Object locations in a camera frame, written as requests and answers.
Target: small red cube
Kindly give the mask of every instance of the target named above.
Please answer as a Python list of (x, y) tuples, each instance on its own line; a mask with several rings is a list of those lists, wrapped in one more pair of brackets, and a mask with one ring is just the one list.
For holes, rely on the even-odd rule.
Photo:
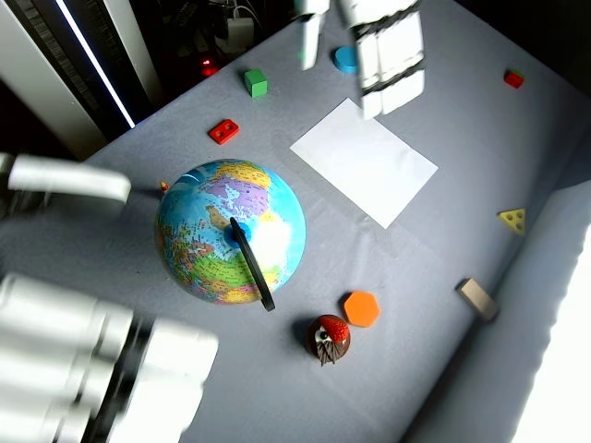
[(232, 120), (224, 120), (209, 132), (218, 145), (222, 145), (240, 131), (240, 127)]
[(525, 77), (517, 71), (507, 71), (505, 73), (505, 83), (519, 89), (524, 84)]

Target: strawberry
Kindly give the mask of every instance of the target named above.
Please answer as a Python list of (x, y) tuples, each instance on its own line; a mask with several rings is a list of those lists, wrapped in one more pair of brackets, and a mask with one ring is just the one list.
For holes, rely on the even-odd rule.
[(349, 338), (349, 327), (337, 316), (321, 316), (320, 324), (326, 329), (332, 341), (341, 343)]

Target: gray table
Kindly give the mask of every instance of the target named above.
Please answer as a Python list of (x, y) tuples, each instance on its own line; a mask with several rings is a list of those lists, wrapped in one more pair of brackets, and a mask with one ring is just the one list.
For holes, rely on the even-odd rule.
[[(591, 110), (589, 100), (451, 1), (425, 1), (423, 95), (379, 121), (440, 168), (388, 230), (307, 167), (289, 147), (346, 97), (356, 80), (330, 51), (349, 42), (328, 17), (315, 68), (301, 72), (295, 25), (170, 103), (90, 159), (127, 174), (136, 192), (116, 221), (79, 222), (61, 210), (0, 225), (0, 263), (139, 312), (220, 337), (197, 418), (183, 442), (393, 442), (404, 432), (474, 319), (453, 287), (491, 289), (518, 240), (495, 217), (536, 214)], [(520, 90), (507, 67), (526, 74)], [(271, 92), (252, 100), (242, 71), (261, 68)], [(218, 146), (207, 131), (241, 126)], [(215, 306), (180, 290), (156, 255), (149, 193), (219, 158), (263, 163), (298, 195), (307, 250), (293, 278), (260, 304)], [(353, 328), (338, 365), (308, 357), (302, 325), (340, 314), (354, 289), (378, 296), (381, 317)]]

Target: blue globe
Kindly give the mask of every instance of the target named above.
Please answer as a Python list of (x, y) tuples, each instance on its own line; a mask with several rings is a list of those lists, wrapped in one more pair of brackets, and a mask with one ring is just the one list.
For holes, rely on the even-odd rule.
[(167, 268), (189, 293), (217, 304), (250, 303), (260, 293), (230, 217), (243, 231), (271, 292), (296, 271), (306, 221), (294, 191), (252, 162), (202, 164), (171, 186), (156, 216), (156, 244)]

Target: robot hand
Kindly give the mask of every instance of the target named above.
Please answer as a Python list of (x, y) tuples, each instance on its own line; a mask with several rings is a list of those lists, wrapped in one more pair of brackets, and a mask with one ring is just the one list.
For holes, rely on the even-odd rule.
[[(418, 0), (340, 0), (356, 39), (361, 102), (366, 118), (387, 114), (425, 88)], [(302, 68), (316, 63), (319, 35), (331, 0), (302, 0)]]

